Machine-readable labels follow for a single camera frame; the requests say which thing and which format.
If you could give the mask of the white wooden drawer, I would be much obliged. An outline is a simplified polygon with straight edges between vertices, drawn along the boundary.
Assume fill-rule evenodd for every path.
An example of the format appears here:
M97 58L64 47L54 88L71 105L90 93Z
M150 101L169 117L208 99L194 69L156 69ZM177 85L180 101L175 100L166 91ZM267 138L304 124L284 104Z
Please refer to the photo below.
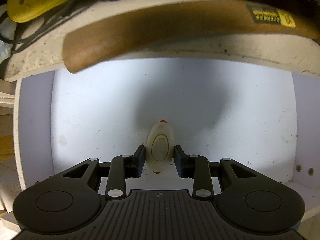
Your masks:
M132 154L160 121L185 153L232 158L300 193L305 219L319 213L319 79L231 61L118 60L18 80L20 185Z

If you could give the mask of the white oval inline switch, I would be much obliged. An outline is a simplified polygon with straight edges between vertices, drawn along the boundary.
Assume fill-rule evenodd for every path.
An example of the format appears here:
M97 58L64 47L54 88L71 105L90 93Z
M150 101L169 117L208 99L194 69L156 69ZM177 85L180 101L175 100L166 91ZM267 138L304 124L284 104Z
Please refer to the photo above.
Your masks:
M147 137L145 149L146 164L155 174L163 172L170 165L174 152L174 132L165 120L154 124Z

